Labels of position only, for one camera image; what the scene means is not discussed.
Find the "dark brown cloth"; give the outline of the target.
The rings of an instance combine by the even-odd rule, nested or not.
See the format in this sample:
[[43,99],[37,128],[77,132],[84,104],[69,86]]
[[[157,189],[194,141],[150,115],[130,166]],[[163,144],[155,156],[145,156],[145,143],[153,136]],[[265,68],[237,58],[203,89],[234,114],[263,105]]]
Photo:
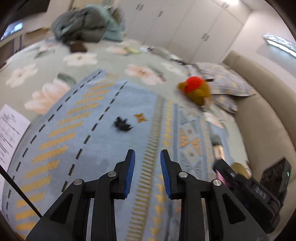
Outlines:
[[69,48],[71,53],[78,53],[78,52],[86,53],[88,51],[86,46],[81,42],[72,42],[69,44]]

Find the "grey green crumpled duvet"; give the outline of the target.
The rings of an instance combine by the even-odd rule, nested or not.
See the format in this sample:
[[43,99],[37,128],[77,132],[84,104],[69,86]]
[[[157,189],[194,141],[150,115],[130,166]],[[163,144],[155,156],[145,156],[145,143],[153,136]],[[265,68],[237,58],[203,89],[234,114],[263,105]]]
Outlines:
[[82,9],[71,9],[53,21],[51,30],[62,42],[84,41],[98,43],[102,39],[122,42],[124,15],[120,8],[88,4]]

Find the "black wall television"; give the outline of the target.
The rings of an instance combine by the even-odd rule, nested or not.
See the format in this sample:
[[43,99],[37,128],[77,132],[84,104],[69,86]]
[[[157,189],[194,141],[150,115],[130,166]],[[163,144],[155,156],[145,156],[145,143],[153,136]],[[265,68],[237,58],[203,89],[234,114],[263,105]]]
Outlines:
[[13,21],[18,21],[31,15],[45,13],[48,10],[50,0],[29,0],[17,12]]

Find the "brown plush toy red hat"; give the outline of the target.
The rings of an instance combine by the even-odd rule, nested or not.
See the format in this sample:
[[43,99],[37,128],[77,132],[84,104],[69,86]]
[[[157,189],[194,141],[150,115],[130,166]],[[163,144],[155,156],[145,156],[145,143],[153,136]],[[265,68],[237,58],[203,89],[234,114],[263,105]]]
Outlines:
[[189,77],[178,84],[178,89],[198,106],[206,106],[211,99],[210,86],[201,77]]

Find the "lower patterned pillow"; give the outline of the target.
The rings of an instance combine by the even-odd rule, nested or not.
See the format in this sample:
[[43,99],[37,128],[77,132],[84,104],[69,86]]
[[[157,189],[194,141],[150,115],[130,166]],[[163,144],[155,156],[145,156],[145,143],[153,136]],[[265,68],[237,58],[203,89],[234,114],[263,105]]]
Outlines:
[[214,104],[220,107],[221,109],[223,109],[224,111],[231,114],[235,114],[238,111],[238,106],[235,100],[228,95],[222,95],[222,94],[212,95],[210,100],[207,103],[207,108],[210,109]]

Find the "patterned pillow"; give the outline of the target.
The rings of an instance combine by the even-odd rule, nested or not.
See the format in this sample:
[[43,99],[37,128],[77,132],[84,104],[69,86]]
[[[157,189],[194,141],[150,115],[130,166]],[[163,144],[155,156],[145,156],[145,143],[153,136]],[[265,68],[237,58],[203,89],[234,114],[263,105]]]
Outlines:
[[191,76],[196,75],[205,80],[211,94],[249,97],[256,93],[242,76],[223,64],[197,62],[187,64],[185,68]]
[[228,95],[222,95],[222,94],[212,95],[210,100],[207,103],[207,108],[210,109],[214,104],[220,107],[221,109],[223,109],[224,111],[231,114],[235,114],[238,111],[238,106],[235,100]]

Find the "blue patterned blanket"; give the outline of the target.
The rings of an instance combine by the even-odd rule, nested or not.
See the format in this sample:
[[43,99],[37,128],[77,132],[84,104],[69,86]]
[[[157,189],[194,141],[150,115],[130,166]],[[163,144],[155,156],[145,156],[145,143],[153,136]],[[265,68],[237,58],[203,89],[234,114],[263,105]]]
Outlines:
[[[133,128],[120,131],[116,118]],[[105,71],[76,84],[28,129],[9,175],[45,213],[75,179],[92,181],[135,151],[132,186],[115,202],[118,240],[177,240],[181,203],[165,191],[160,153],[166,149],[183,171],[214,179],[211,137],[228,144],[225,126]]]

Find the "white wardrobe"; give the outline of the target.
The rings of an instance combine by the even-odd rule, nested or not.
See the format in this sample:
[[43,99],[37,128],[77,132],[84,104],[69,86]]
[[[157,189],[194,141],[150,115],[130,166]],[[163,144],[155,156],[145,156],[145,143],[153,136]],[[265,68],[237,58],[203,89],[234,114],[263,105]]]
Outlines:
[[242,1],[122,1],[125,32],[187,63],[219,63],[251,10]]

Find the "white printed paper sheet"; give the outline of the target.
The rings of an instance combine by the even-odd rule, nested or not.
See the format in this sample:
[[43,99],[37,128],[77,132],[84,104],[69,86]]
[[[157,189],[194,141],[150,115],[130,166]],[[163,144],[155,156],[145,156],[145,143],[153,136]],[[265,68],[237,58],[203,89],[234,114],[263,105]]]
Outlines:
[[1,166],[7,171],[30,121],[7,104],[1,108],[0,121],[0,159]]

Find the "pink tan tube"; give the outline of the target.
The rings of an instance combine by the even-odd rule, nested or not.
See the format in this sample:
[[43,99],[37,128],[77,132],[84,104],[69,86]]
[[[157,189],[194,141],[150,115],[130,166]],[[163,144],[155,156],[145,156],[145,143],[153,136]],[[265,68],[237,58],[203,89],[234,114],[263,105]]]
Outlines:
[[[224,152],[224,147],[222,145],[220,136],[213,135],[211,137],[211,143],[213,147],[213,155],[214,155],[215,161],[218,161],[218,160],[225,161],[225,152]],[[247,179],[250,179],[252,177],[251,171],[248,168],[245,168],[242,164],[238,162],[231,163],[230,167],[235,171],[236,174],[240,174]],[[223,182],[226,186],[229,186],[229,184],[226,182],[225,178],[222,176],[222,174],[219,171],[215,170],[215,173],[217,175],[217,179]]]

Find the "small items by pillows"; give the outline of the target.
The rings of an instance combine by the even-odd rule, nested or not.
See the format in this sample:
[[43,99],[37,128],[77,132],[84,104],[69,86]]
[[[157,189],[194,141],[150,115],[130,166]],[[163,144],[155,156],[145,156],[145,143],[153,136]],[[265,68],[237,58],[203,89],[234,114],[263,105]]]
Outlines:
[[185,65],[184,61],[180,57],[162,47],[141,45],[139,48],[124,47],[123,49],[127,52],[127,54],[151,53],[168,61],[173,61],[181,65]]

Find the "upper patterned pillow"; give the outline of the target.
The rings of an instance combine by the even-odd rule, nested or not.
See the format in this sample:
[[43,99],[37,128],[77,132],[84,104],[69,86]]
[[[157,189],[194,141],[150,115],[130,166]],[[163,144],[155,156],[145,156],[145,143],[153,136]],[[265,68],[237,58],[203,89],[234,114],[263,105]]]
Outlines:
[[256,93],[242,76],[223,64],[197,62],[187,64],[185,68],[191,76],[196,75],[205,80],[211,94],[249,97]]

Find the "black action figure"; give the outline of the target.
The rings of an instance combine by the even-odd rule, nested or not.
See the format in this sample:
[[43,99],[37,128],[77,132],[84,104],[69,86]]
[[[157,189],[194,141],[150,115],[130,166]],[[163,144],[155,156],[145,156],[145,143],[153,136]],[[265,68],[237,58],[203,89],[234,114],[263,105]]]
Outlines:
[[114,125],[120,131],[128,132],[133,128],[133,126],[128,124],[127,121],[128,121],[127,118],[122,119],[120,116],[118,116],[114,122]]

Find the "beige padded headboard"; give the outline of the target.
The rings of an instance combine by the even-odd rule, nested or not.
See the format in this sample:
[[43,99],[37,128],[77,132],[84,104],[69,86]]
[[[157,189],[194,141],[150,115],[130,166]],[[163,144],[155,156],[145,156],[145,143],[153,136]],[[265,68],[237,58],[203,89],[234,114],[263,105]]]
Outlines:
[[256,91],[237,99],[235,120],[241,131],[253,176],[286,157],[292,166],[283,211],[295,210],[295,92],[262,65],[230,51],[222,62]]

